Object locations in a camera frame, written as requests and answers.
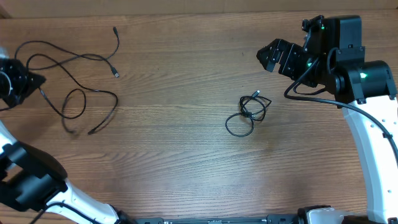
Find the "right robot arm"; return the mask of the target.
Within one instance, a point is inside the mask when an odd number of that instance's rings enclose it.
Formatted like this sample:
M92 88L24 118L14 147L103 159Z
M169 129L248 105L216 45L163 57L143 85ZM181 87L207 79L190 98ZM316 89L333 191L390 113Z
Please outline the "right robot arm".
M273 40L257 52L265 70L292 79L284 96L319 102L319 90L298 93L303 84L322 86L341 109L358 151L367 195L364 215L326 205L298 211L299 223L397 222L397 88L382 60L368 62L359 16L317 16L302 22L303 45Z

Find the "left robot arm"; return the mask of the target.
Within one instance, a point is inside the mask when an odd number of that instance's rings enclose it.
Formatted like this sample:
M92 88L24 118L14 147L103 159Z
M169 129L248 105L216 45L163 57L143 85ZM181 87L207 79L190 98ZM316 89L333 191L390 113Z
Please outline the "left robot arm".
M8 109L21 104L45 78L19 60L1 56L1 99ZM56 213L75 223L134 223L112 205L75 187L63 166L50 154L18 141L1 126L1 203L38 216Z

